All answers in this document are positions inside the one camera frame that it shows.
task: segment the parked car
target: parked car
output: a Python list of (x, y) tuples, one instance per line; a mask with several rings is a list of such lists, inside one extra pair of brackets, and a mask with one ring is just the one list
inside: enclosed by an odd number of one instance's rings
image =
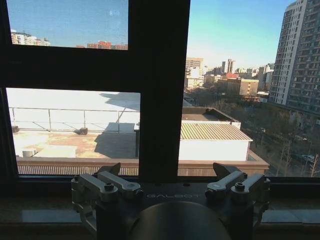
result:
[(307, 162), (309, 162), (309, 163), (314, 163), (315, 162), (315, 156), (312, 156), (312, 155), (301, 155), (301, 157), (305, 160), (305, 161), (307, 161)]

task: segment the window frame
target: window frame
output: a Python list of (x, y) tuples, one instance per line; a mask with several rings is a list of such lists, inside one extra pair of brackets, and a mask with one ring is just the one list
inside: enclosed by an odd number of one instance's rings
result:
[[(0, 10), (0, 64), (4, 66), (0, 83), (0, 186), (7, 196), (70, 196), (72, 178), (17, 174), (7, 87), (138, 92), (141, 94), (139, 176), (126, 179), (155, 183), (216, 180), (206, 176), (177, 176), (190, 0), (129, 0), (127, 51), (12, 45), (6, 1)], [(96, 81), (88, 85), (85, 77), (91, 77), (90, 73), (95, 73), (93, 77), (105, 73), (101, 70), (102, 61), (111, 69), (106, 88)], [(13, 74), (12, 70), (17, 68), (19, 71)], [(57, 73), (52, 69), (60, 69), (61, 73), (69, 71), (60, 81), (53, 81)], [(52, 73), (48, 79), (52, 81), (44, 84), (41, 76), (48, 70)], [(22, 73), (34, 78), (21, 81)], [(166, 86), (163, 79), (174, 84)], [(270, 179), (273, 197), (320, 196), (320, 177)]]

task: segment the corrugated metal roof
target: corrugated metal roof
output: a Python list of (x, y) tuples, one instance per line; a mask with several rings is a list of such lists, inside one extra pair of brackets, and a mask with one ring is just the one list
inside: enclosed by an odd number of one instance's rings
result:
[(252, 141), (235, 126), (214, 123), (181, 123), (180, 139)]

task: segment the air conditioning unit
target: air conditioning unit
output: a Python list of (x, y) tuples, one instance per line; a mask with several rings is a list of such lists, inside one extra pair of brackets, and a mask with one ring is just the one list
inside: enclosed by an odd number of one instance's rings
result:
[(24, 158), (32, 157), (36, 153), (37, 153), (37, 150), (35, 148), (24, 148), (24, 149), (22, 149), (22, 156)]

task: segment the car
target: car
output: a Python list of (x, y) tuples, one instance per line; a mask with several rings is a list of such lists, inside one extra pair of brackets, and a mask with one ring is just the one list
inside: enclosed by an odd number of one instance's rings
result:
[(295, 135), (295, 136), (294, 136), (294, 139), (295, 139), (295, 140), (298, 140), (298, 141), (308, 140), (307, 136), (305, 136), (305, 135), (302, 135), (302, 136)]
[(315, 162), (315, 156), (312, 155), (301, 155), (302, 159), (309, 162), (309, 163), (314, 163)]

